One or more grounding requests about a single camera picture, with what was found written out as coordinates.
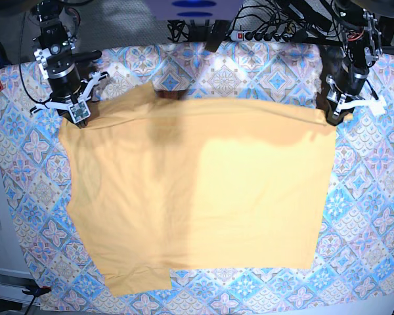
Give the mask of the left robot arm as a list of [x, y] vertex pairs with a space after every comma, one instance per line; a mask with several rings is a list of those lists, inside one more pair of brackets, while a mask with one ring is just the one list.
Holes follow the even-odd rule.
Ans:
[[351, 1], [322, 2], [333, 21], [341, 26], [343, 59], [337, 70], [326, 77], [329, 86], [325, 110], [326, 120], [336, 126], [353, 113], [356, 107], [368, 107], [375, 116], [385, 113], [386, 101], [370, 88], [372, 97], [361, 96], [364, 85], [369, 85], [370, 68], [382, 55], [382, 33], [373, 13]]

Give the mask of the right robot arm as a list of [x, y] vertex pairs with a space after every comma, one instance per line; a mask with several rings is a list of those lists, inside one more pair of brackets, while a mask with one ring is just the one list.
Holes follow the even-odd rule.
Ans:
[[82, 128], [91, 115], [87, 102], [92, 98], [93, 89], [109, 74], [97, 71], [91, 72], [88, 78], [81, 77], [77, 65], [98, 60], [102, 52], [74, 52], [76, 37], [60, 21], [63, 8], [63, 4], [42, 1], [31, 9], [40, 28], [39, 36], [33, 40], [33, 54], [51, 94], [46, 100], [36, 100], [30, 113], [54, 109]]

